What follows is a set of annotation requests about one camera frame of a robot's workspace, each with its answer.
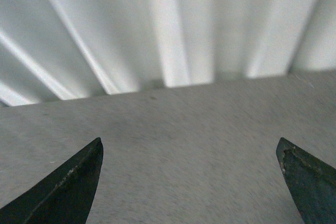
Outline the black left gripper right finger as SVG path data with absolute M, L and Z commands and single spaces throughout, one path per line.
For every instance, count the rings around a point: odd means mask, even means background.
M 335 168 L 283 137 L 276 156 L 304 223 L 335 223 Z

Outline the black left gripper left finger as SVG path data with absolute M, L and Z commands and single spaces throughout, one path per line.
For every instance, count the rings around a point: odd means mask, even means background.
M 86 223 L 103 145 L 96 138 L 31 189 L 1 208 L 1 223 Z

